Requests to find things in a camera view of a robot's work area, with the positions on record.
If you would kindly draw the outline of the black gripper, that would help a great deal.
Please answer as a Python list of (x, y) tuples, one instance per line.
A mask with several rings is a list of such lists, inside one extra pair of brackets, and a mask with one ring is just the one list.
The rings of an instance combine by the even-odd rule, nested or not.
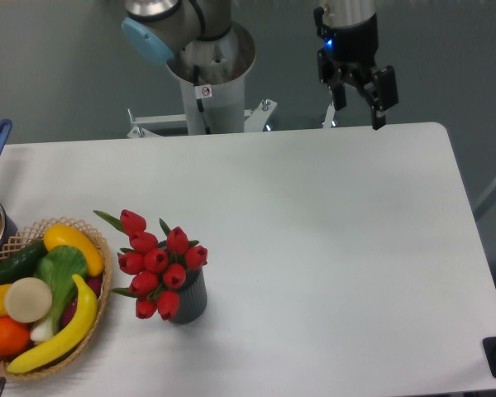
[(386, 124), (385, 113), (398, 104), (395, 68), (376, 69), (379, 47), (376, 7), (319, 6), (313, 11), (317, 36), (323, 47), (317, 52), (318, 79), (331, 91), (336, 111), (346, 105), (344, 83), (356, 87), (371, 114), (371, 126)]

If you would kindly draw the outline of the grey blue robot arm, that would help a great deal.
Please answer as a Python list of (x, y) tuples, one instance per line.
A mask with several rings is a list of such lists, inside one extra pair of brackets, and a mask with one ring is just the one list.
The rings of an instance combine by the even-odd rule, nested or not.
[[(122, 30), (149, 62), (166, 65), (179, 81), (188, 133), (262, 132), (276, 108), (265, 99), (245, 109), (245, 78), (255, 62), (255, 42), (231, 18), (229, 1), (127, 1)], [(346, 106), (346, 88), (367, 102), (375, 130), (398, 104), (393, 66), (375, 62), (379, 48), (372, 1), (321, 1), (313, 11), (318, 79), (331, 94), (323, 126)]]

